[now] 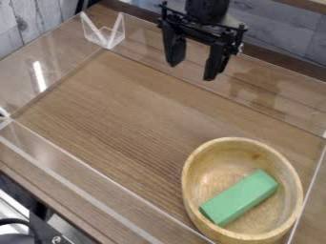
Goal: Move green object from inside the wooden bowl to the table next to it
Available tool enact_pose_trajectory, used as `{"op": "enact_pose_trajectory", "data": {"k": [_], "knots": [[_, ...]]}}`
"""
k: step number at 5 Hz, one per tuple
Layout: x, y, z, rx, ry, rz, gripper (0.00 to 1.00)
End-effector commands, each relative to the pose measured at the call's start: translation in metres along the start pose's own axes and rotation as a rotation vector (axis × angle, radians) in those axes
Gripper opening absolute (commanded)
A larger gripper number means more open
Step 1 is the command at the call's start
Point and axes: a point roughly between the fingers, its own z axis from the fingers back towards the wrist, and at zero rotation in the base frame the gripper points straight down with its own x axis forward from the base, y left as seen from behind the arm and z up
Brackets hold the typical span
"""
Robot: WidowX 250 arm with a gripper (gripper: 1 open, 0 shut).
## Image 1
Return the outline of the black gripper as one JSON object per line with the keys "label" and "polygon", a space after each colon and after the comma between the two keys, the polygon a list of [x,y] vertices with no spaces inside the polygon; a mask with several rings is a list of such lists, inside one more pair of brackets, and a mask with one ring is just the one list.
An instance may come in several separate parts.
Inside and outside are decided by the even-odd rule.
{"label": "black gripper", "polygon": [[[203,79],[211,81],[224,71],[231,54],[242,51],[243,35],[248,30],[244,23],[228,15],[231,0],[186,0],[184,10],[172,8],[167,0],[159,4],[162,20],[196,31],[202,37],[216,37],[224,43],[210,46]],[[168,23],[163,23],[163,45],[166,60],[175,67],[186,57],[186,39],[182,32]]]}

